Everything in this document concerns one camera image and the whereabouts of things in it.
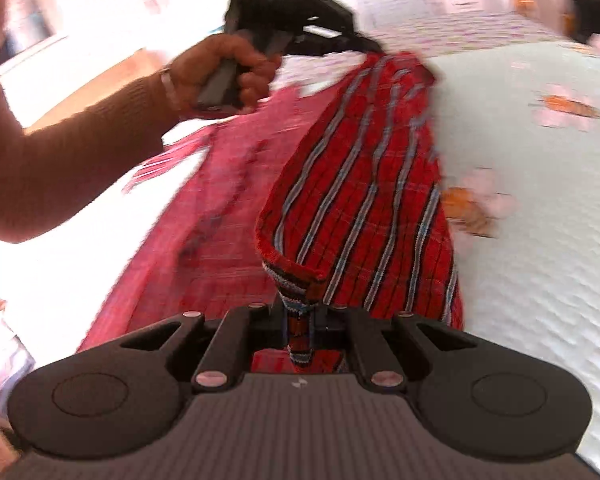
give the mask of black device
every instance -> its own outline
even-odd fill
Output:
[[[591,417],[561,368],[407,312],[318,306],[347,372],[262,374],[282,302],[187,312],[26,376],[8,410],[29,450],[2,475],[62,480],[560,479]]]
[[[305,31],[314,26],[336,36]],[[260,52],[324,56],[330,52],[382,52],[375,41],[359,35],[353,13],[334,0],[230,0],[224,16],[224,32],[240,34]],[[241,108],[237,77],[248,69],[224,60],[198,97],[198,109],[233,115]]]

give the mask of metal pin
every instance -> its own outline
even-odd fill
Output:
[[[371,376],[371,382],[382,388],[395,388],[401,384],[403,380],[404,378],[399,373],[390,370],[376,372]]]
[[[227,382],[227,376],[217,370],[208,370],[196,375],[196,382],[205,388],[219,388]]]

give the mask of window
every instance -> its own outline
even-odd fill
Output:
[[[5,0],[5,3],[0,74],[62,37],[53,0]]]

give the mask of white bed sheet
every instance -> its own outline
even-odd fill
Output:
[[[208,122],[183,123],[164,142]],[[118,277],[205,154],[199,150],[122,194],[132,170],[56,229],[19,245],[0,242],[0,298],[8,302],[4,319],[37,367],[77,350]]]
[[[466,329],[573,372],[594,414],[579,453],[600,470],[600,120],[534,121],[559,84],[600,109],[600,59],[558,43],[432,58],[434,131],[449,176],[500,175],[516,211],[459,260]]]

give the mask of brown sweater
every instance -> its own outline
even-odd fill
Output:
[[[159,153],[176,122],[152,75],[26,136],[0,85],[0,240],[18,243],[71,218]]]

